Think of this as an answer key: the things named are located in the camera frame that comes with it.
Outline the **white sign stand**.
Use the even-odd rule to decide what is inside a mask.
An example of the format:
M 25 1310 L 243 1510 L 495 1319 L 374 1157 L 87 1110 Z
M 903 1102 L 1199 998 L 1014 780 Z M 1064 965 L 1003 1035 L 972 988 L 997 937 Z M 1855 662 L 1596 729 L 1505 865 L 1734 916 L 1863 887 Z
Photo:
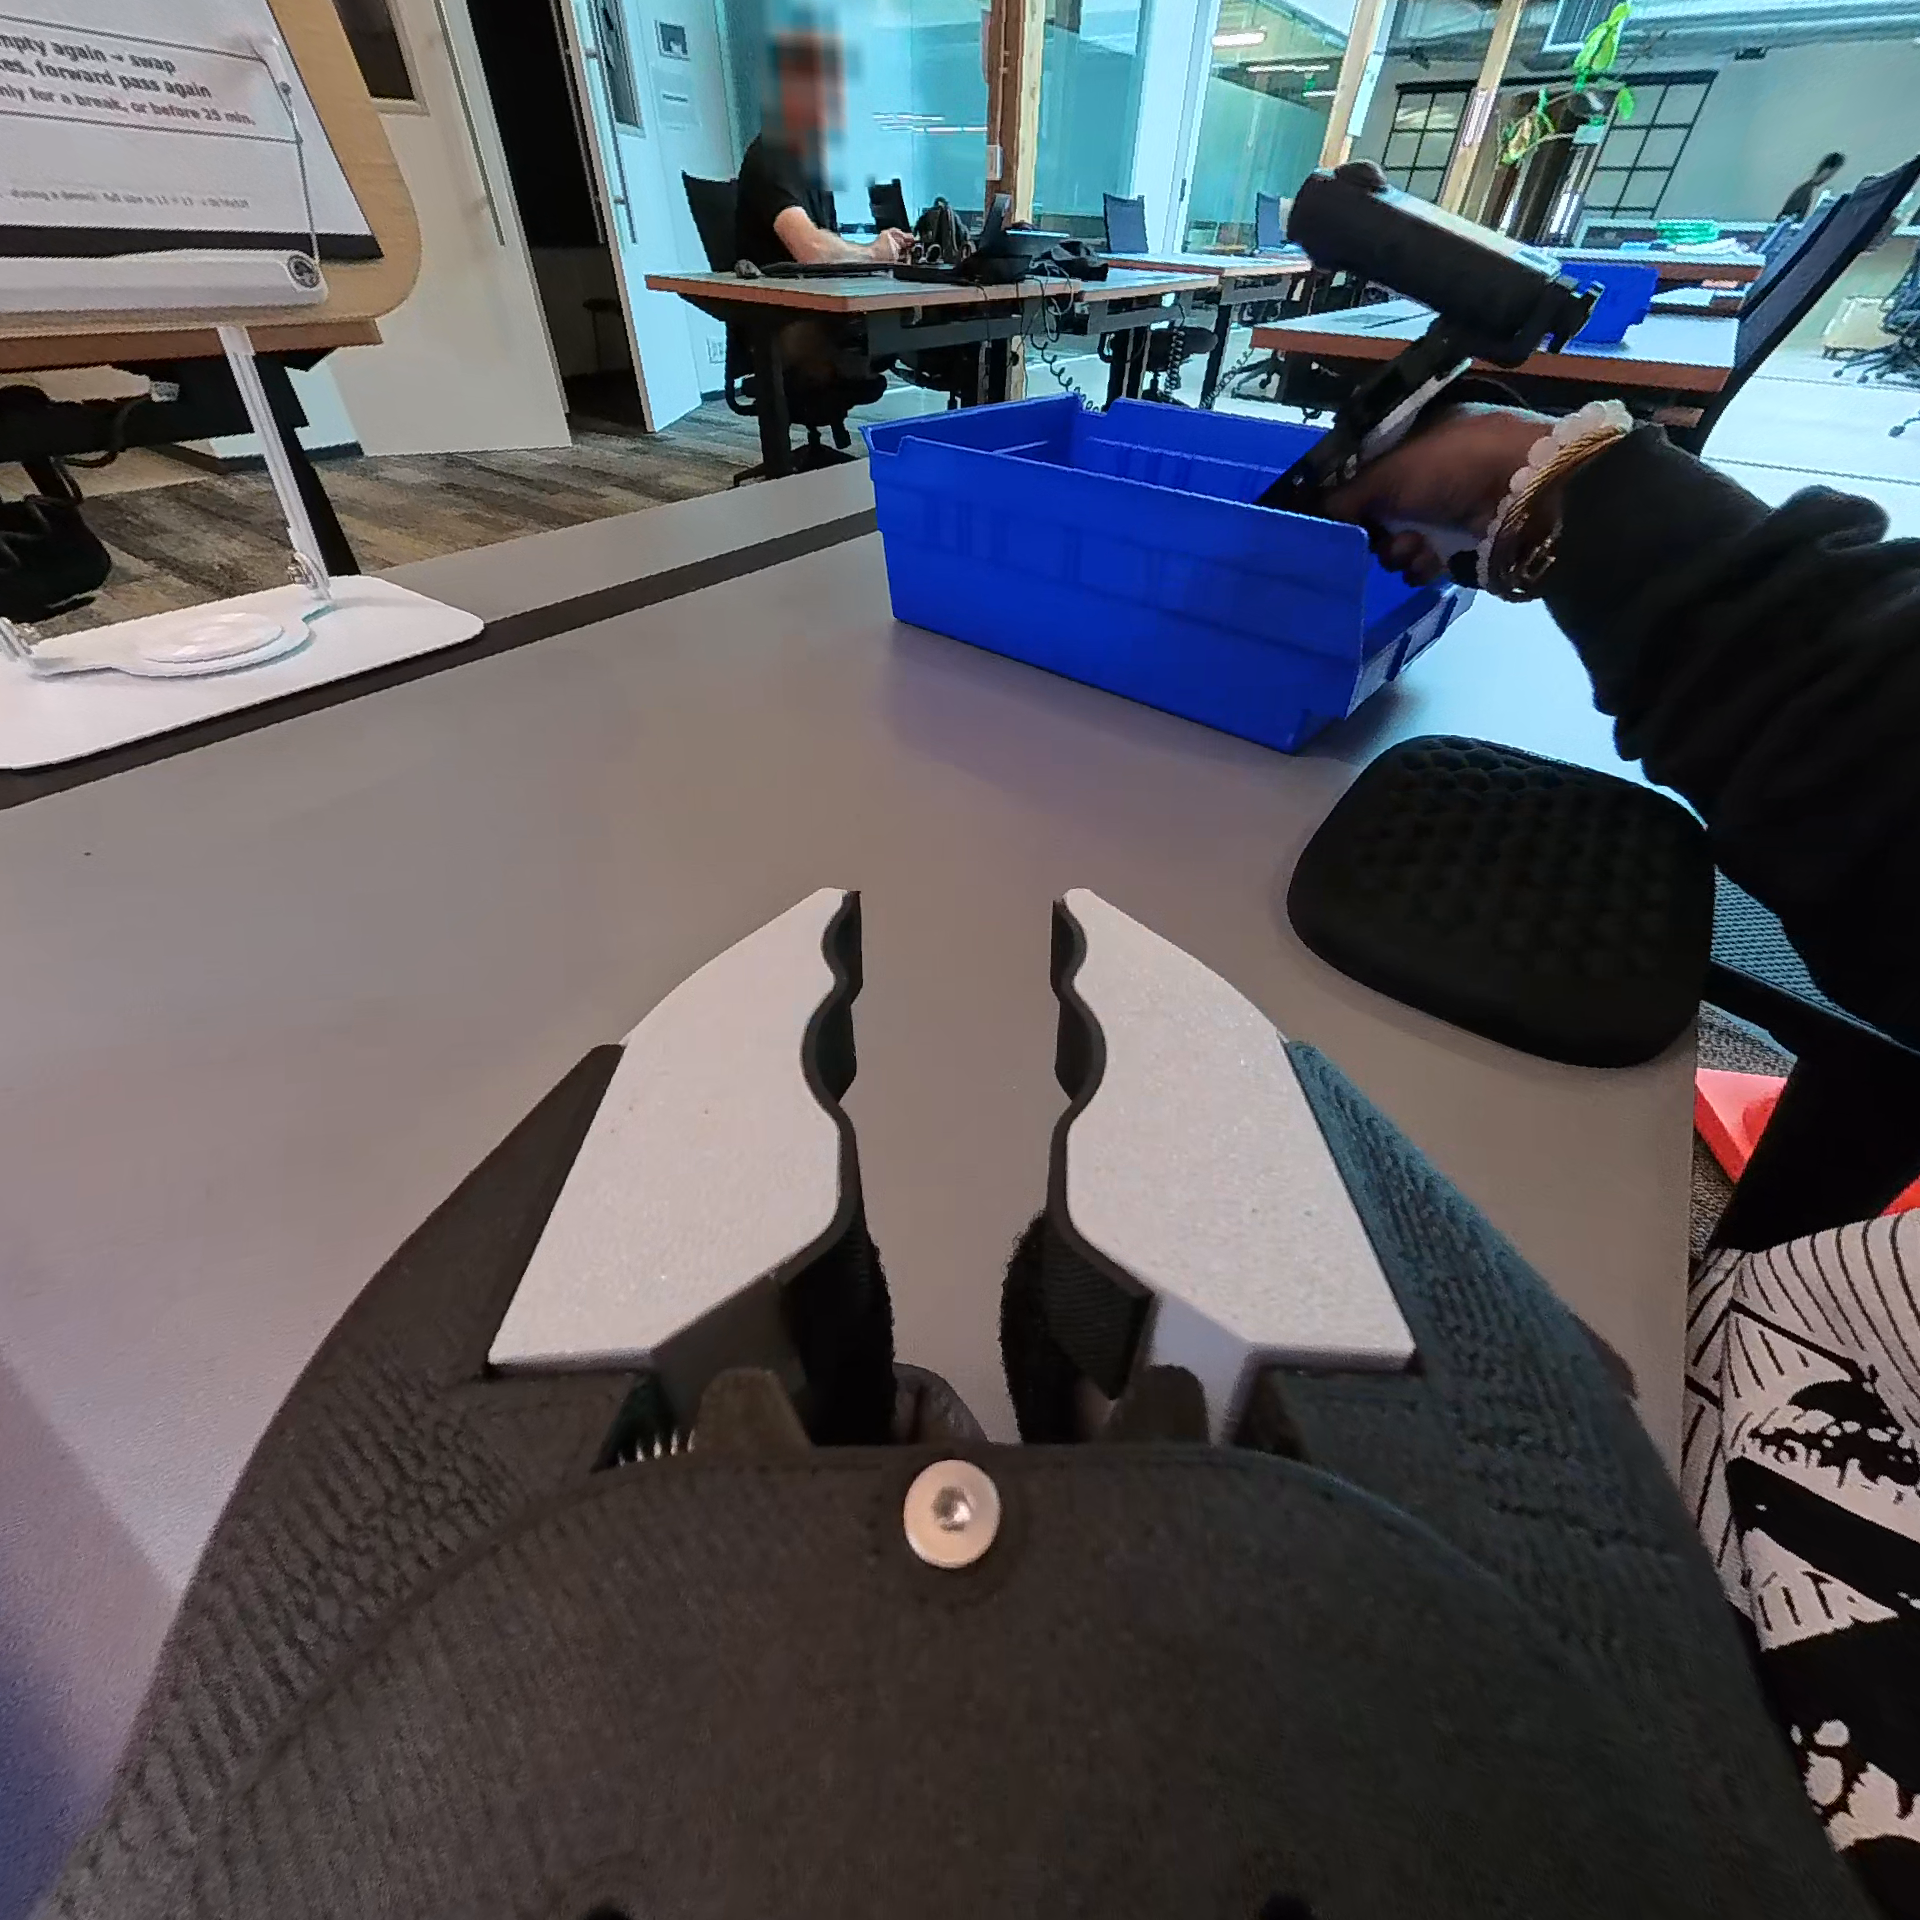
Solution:
M 322 692 L 482 634 L 487 618 L 382 576 L 333 572 L 278 426 L 254 337 L 218 338 L 259 438 L 287 534 L 287 583 L 34 639 L 4 618 L 4 775 L 39 775 L 145 745 L 274 700 Z

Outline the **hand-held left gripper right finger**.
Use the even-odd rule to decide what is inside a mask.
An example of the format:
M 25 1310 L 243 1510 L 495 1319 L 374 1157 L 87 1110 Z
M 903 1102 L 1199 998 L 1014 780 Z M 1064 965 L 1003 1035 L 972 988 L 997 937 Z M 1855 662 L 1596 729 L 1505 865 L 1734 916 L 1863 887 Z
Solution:
M 1090 887 L 1049 903 L 1053 1077 L 1043 1207 L 1001 1351 L 1026 1447 L 1149 1427 L 1297 1447 L 1317 1385 L 1419 1385 L 1419 1339 L 1335 1146 L 1318 1061 L 1206 959 Z

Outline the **wooden office desk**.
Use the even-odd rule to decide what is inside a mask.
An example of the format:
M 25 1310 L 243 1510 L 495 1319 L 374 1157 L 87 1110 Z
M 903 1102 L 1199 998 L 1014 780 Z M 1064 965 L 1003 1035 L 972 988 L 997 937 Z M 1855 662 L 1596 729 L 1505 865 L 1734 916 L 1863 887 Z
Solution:
M 1137 396 L 1144 337 L 1193 318 L 1215 302 L 1215 271 L 1109 267 L 1098 279 L 1026 276 L 1001 285 L 966 279 L 900 279 L 900 276 L 731 276 L 731 271 L 648 271 L 648 293 L 687 298 L 694 312 L 731 326 L 756 375 L 750 417 L 758 426 L 758 463 L 735 475 L 735 485 L 770 480 L 799 470 L 840 467 L 844 441 L 828 445 L 808 426 L 795 445 L 785 406 L 781 326 L 825 318 L 858 337 L 864 359 L 900 359 L 911 351 L 964 351 L 958 406 L 986 406 L 1012 396 L 1014 343 L 1109 338 L 1116 396 Z
M 1376 368 L 1401 354 L 1430 326 L 1430 309 L 1384 298 L 1346 312 L 1280 318 L 1253 331 L 1255 351 L 1272 351 L 1286 369 L 1290 406 L 1335 406 Z M 1623 343 L 1573 338 L 1562 351 L 1537 351 L 1518 368 L 1479 359 L 1472 377 L 1494 383 L 1518 404 L 1565 414 L 1583 398 L 1623 398 L 1634 414 L 1696 423 L 1738 396 L 1734 318 L 1714 314 L 1648 314 L 1626 326 Z

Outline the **black round cushion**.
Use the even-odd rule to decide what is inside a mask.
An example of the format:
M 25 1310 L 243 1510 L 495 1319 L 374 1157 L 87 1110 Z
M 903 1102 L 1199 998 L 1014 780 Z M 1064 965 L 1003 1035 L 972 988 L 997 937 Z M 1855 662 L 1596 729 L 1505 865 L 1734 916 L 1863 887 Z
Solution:
M 1419 733 L 1376 755 L 1297 858 L 1306 953 L 1410 1012 L 1565 1066 L 1642 1066 L 1700 1012 L 1714 858 L 1614 775 Z

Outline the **instruction sign board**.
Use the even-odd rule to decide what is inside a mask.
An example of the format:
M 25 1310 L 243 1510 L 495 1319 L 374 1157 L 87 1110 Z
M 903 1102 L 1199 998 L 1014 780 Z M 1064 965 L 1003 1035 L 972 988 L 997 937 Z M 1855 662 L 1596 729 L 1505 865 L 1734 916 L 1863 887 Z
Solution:
M 416 276 L 336 5 L 4 5 L 4 337 L 370 322 Z

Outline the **blue plastic bin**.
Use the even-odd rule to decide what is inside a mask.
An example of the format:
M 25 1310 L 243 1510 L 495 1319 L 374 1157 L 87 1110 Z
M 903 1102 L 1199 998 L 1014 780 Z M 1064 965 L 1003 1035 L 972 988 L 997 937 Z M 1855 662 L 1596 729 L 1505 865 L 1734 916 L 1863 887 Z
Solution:
M 1297 755 L 1479 600 L 1255 505 L 1318 426 L 1040 396 L 870 423 L 900 622 Z
M 1651 314 L 1651 298 L 1659 293 L 1659 264 L 1648 261 L 1596 261 L 1573 256 L 1565 261 L 1565 276 L 1593 293 L 1593 309 L 1573 337 L 1575 351 L 1618 346 L 1634 322 Z

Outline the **green plant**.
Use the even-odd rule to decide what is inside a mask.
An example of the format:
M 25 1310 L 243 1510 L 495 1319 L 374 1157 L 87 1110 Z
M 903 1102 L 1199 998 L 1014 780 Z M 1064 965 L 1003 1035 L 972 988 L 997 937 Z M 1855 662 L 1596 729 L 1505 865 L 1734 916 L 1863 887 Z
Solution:
M 1568 71 L 1522 90 L 1522 106 L 1501 122 L 1501 165 L 1526 168 L 1552 140 L 1602 140 L 1634 113 L 1634 90 L 1614 75 L 1633 14 L 1634 5 L 1552 5 L 1539 55 L 1568 55 Z

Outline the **person's right forearm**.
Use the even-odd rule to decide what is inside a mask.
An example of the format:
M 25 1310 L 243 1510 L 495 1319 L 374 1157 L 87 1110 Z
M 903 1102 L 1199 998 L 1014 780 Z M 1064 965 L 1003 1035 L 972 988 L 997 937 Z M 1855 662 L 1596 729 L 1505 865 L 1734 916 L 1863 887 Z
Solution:
M 1546 607 L 1813 982 L 1917 1048 L 1917 539 L 1837 488 L 1764 505 L 1648 426 L 1565 480 Z

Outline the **black printed shirt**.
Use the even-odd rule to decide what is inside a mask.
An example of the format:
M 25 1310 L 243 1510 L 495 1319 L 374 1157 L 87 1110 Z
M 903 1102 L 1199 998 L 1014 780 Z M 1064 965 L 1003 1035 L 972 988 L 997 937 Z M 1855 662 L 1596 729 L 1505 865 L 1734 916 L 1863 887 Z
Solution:
M 1917 1214 L 1696 1262 L 1684 1498 L 1824 1839 L 1917 1914 Z

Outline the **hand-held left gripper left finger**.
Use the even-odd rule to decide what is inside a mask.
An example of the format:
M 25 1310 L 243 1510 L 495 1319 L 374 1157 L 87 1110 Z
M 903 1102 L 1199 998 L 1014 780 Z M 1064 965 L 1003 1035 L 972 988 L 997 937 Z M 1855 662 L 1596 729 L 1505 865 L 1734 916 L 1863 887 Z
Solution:
M 891 1436 L 891 1298 L 844 1115 L 858 991 L 861 896 L 816 887 L 637 1017 L 495 1332 L 499 1373 L 637 1373 L 654 1436 L 691 1435 L 723 1370 L 770 1370 L 812 1443 Z

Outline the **small red object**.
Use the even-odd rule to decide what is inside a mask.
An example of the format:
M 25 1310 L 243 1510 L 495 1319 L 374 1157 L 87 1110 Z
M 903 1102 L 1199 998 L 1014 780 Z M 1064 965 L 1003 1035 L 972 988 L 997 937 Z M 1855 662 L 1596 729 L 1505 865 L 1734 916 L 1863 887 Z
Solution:
M 1721 1243 L 1917 1214 L 1917 1083 L 1797 1061 L 1696 1069 L 1696 1133 L 1734 1179 Z

